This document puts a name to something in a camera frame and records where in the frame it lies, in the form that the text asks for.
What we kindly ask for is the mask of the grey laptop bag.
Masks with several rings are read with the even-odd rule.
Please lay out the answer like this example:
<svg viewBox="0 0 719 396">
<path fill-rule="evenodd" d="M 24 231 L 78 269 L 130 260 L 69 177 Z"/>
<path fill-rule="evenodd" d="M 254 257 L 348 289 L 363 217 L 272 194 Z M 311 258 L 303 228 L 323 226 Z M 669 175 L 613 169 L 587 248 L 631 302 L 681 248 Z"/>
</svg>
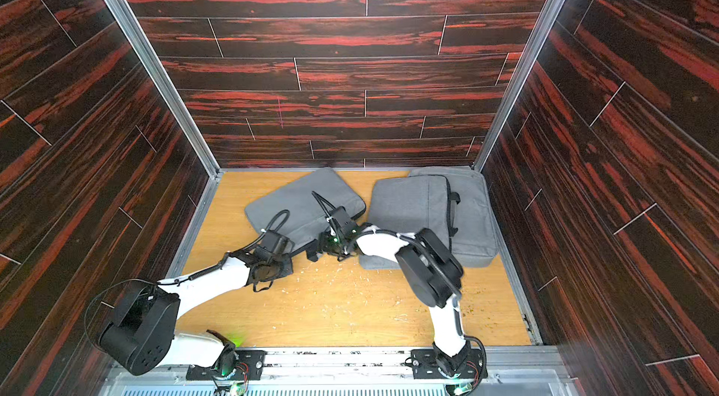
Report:
<svg viewBox="0 0 719 396">
<path fill-rule="evenodd" d="M 460 195 L 442 175 L 380 180 L 374 185 L 367 222 L 400 233 L 430 229 L 451 248 L 460 202 Z"/>
<path fill-rule="evenodd" d="M 288 221 L 279 229 L 273 224 L 271 230 L 288 237 L 293 242 L 289 251 L 294 253 L 329 227 L 313 191 L 335 208 L 343 207 L 353 219 L 366 211 L 362 198 L 333 169 L 324 167 L 253 201 L 245 208 L 245 216 L 260 233 L 277 212 L 289 210 Z"/>
<path fill-rule="evenodd" d="M 452 192 L 460 197 L 453 203 L 451 252 L 466 268 L 488 267 L 499 251 L 494 229 L 494 213 L 483 175 L 471 167 L 422 167 L 409 175 L 441 175 Z"/>
</svg>

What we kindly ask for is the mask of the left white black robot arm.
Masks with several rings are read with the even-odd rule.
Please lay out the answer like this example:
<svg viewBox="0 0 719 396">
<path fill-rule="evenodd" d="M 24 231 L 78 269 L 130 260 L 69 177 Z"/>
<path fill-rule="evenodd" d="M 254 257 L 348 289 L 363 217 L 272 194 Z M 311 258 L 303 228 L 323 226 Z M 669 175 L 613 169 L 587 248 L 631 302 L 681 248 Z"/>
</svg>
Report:
<svg viewBox="0 0 719 396">
<path fill-rule="evenodd" d="M 139 278 L 120 282 L 120 299 L 102 327 L 88 336 L 92 345 L 131 375 L 143 375 L 158 366 L 196 365 L 219 378 L 232 378 L 242 367 L 234 342 L 215 330 L 181 333 L 176 323 L 223 294 L 244 287 L 259 293 L 290 275 L 288 248 L 293 243 L 279 231 L 289 217 L 289 210 L 277 212 L 256 240 L 224 253 L 211 267 L 156 282 Z"/>
</svg>

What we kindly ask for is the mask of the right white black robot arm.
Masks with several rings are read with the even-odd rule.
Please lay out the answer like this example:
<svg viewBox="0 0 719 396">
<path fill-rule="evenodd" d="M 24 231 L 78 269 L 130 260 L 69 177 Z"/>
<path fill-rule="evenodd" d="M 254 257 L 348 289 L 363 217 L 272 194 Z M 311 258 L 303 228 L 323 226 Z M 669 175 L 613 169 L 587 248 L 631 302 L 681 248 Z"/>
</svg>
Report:
<svg viewBox="0 0 719 396">
<path fill-rule="evenodd" d="M 486 349 L 462 326 L 460 300 L 464 269 L 430 229 L 400 233 L 376 225 L 359 225 L 343 208 L 325 214 L 328 226 L 306 246 L 307 258 L 320 254 L 343 261 L 361 254 L 398 265 L 415 296 L 429 308 L 434 329 L 433 351 L 442 375 L 458 377 L 464 366 L 476 370 L 476 381 L 487 377 Z"/>
</svg>

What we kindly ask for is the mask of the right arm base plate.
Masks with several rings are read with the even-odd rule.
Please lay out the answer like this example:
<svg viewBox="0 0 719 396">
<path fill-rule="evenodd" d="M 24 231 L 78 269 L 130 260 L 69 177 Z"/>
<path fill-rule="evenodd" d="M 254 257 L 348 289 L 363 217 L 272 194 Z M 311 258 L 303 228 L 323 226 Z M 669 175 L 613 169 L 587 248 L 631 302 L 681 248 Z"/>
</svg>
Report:
<svg viewBox="0 0 719 396">
<path fill-rule="evenodd" d="M 449 356 L 438 348 L 412 349 L 404 366 L 412 369 L 415 379 L 479 379 L 488 377 L 486 353 L 465 347 L 458 355 Z"/>
</svg>

